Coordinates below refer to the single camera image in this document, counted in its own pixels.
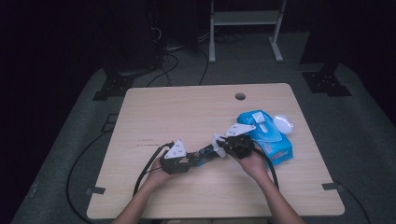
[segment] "hole in table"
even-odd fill
[[[242,92],[238,92],[238,93],[235,95],[235,99],[240,100],[240,101],[243,101],[243,100],[245,100],[246,98],[247,98],[246,95],[245,95],[244,93],[242,93]]]

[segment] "gray carpet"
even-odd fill
[[[281,34],[278,45],[284,57],[277,63],[267,34],[246,35],[231,45],[217,44],[217,62],[210,64],[202,85],[245,83],[289,83],[303,110],[331,176],[342,182],[359,199],[372,223],[395,223],[396,207],[396,129],[384,115],[359,77],[339,65],[336,76],[352,96],[329,97],[311,93],[302,72],[318,71],[321,64],[299,65],[308,34]],[[206,53],[208,45],[202,44]],[[172,86],[198,85],[205,71],[201,52],[173,53],[179,62],[169,72]],[[164,58],[163,68],[175,64]],[[162,71],[137,78],[134,87],[146,85]],[[119,113],[122,97],[92,101],[106,79],[103,70],[92,75],[70,113],[44,162],[32,189],[13,223],[84,223],[69,207],[66,181],[80,153],[101,134],[107,116]],[[167,86],[165,77],[151,86]],[[70,176],[70,200],[85,216],[111,133],[106,133],[87,148]],[[305,217],[307,223],[367,223],[363,212],[347,191],[340,192],[346,211],[340,217]],[[92,220],[108,223],[111,220]]]

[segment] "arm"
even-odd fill
[[[251,152],[249,157],[242,160],[235,158],[235,160],[239,162],[244,171],[259,185],[267,199],[275,223],[304,223],[271,180],[267,173],[264,159],[259,154]]]
[[[169,175],[163,169],[154,170],[159,168],[160,160],[157,158],[151,165],[151,172],[148,173],[148,178],[140,187],[139,191],[132,198],[132,200],[126,205],[122,212],[113,220],[114,224],[128,223],[135,224],[139,222],[140,217],[145,210],[146,204],[149,200],[151,193],[166,183],[171,177],[175,175]]]

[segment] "hand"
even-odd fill
[[[150,185],[153,188],[158,188],[165,184],[170,178],[176,175],[169,175],[166,173],[160,164],[160,158],[157,158],[151,165],[150,172],[148,173],[148,178],[145,184]]]
[[[242,166],[244,171],[257,181],[258,177],[269,177],[267,168],[265,166],[265,160],[257,152],[252,151],[250,156],[244,159],[234,158]]]

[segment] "right hand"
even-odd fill
[[[265,160],[257,152],[252,151],[250,156],[244,159],[234,158],[242,166],[244,171],[253,179],[257,180],[258,177],[268,176]]]

